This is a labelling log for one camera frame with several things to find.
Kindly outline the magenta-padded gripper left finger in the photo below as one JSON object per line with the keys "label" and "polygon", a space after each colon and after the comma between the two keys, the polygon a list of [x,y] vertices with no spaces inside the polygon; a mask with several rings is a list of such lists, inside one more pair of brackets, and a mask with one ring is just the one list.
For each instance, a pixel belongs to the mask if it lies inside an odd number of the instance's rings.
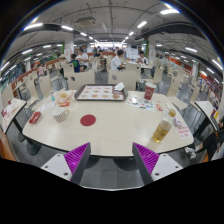
{"label": "magenta-padded gripper left finger", "polygon": [[90,153],[91,145],[85,143],[65,155],[60,153],[54,155],[42,169],[79,185]]}

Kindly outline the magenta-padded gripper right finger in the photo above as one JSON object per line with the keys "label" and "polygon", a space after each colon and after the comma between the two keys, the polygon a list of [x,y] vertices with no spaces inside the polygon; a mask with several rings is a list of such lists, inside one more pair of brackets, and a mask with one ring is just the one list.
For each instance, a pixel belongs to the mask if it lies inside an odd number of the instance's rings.
{"label": "magenta-padded gripper right finger", "polygon": [[157,154],[137,143],[133,144],[132,153],[145,185],[182,169],[168,154]]}

